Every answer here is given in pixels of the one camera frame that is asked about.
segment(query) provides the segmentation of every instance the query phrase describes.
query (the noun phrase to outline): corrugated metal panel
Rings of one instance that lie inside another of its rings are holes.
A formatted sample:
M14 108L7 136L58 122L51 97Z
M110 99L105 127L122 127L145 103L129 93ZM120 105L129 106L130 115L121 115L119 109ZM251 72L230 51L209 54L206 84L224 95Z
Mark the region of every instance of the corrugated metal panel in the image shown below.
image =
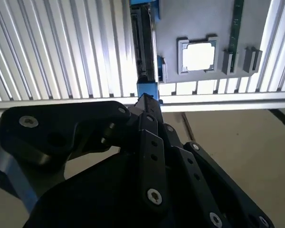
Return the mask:
M128 0L0 0L0 114L18 105L133 105L130 19ZM285 108L285 0L271 0L260 49L252 77L160 84L162 111Z
M128 0L0 0L0 101L129 97Z

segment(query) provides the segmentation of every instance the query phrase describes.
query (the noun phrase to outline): screw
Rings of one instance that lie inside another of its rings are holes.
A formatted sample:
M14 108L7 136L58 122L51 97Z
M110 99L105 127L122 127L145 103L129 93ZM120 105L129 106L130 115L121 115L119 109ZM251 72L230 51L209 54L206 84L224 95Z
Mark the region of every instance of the screw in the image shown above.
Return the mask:
M168 129L169 132L173 132L174 131L173 127L171 127L170 125L167 125L167 129Z
M212 222L217 228L222 228L222 227L223 227L222 220L220 220L219 216L218 216L216 213L210 212L209 216L210 216L211 222Z
M147 191L147 196L155 205L160 205L162 203L162 195L155 189L149 189Z
M260 218L261 222L262 222L266 227L269 227L268 222L267 222L262 216L260 216L259 218Z
M125 110L123 108L118 108L118 110L121 112L121 113L125 113Z
M200 150L200 148L198 147L198 145L192 144L192 146L193 146L193 148L194 148L195 150L197 150L197 151Z
M150 116L147 116L147 119L150 120L150 121L154 121L153 118L150 117Z
M110 123L109 128L113 129L114 127L115 127L115 124L114 123Z
M38 126L38 120L33 116L25 115L19 119L19 124L24 127L34 128Z

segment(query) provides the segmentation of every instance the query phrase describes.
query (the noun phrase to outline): black cable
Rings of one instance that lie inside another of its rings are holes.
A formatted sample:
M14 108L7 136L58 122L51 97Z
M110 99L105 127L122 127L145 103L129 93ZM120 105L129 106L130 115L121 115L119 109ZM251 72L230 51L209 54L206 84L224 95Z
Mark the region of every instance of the black cable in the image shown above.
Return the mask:
M285 126L285 114L282 113L279 109L269 109L269 111L276 117L278 118L282 124Z
M193 131L192 131L191 127L190 127L190 124L189 124L189 121L187 119L186 113L182 112L180 114L181 114L181 118L182 118L182 121L184 123L185 130L186 130L186 133L187 133L189 139L191 141L195 141L194 134L193 134Z

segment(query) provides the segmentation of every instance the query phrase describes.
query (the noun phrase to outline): beige floor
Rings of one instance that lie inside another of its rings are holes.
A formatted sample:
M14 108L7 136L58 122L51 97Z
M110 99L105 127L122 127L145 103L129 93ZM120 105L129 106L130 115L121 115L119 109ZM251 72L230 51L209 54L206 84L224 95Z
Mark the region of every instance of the beige floor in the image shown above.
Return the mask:
M187 113L199 144L267 213L277 228L285 228L285 127L268 111ZM164 114L165 121L188 140L179 114ZM72 176L109 154L70 162ZM0 228L22 227L28 215L18 199L0 190Z

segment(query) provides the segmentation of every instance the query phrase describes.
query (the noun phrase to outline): green circuit board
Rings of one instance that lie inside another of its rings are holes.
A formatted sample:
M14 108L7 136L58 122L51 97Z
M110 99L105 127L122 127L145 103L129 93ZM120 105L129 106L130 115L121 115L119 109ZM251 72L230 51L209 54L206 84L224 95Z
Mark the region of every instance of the green circuit board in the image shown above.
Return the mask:
M230 30L230 40L228 47L229 53L233 54L230 66L231 72L234 72L235 68L236 53L238 48L238 37L241 28L243 8L244 8L244 0L234 0L233 16L232 16L231 30Z

